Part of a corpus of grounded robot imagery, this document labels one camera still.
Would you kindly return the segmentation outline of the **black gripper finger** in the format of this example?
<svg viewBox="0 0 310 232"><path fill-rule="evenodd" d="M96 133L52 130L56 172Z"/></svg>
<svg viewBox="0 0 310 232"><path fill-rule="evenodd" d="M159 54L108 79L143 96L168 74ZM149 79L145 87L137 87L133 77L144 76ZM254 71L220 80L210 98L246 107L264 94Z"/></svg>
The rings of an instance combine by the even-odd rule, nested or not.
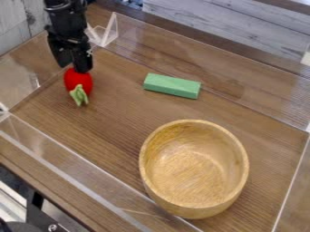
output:
<svg viewBox="0 0 310 232"><path fill-rule="evenodd" d="M60 67L65 67L71 63L71 51L61 42L53 38L47 38L49 50Z"/></svg>
<svg viewBox="0 0 310 232"><path fill-rule="evenodd" d="M77 73L88 73L93 68L92 49L89 43L79 43L71 49L72 65Z"/></svg>

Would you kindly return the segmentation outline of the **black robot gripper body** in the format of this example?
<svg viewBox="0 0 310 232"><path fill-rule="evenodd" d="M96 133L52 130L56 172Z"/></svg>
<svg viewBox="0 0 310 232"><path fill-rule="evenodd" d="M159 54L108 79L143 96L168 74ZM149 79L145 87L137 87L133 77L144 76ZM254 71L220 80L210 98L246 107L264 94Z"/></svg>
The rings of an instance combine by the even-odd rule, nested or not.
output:
<svg viewBox="0 0 310 232"><path fill-rule="evenodd" d="M51 45L87 44L87 0L44 0L49 24L45 26Z"/></svg>

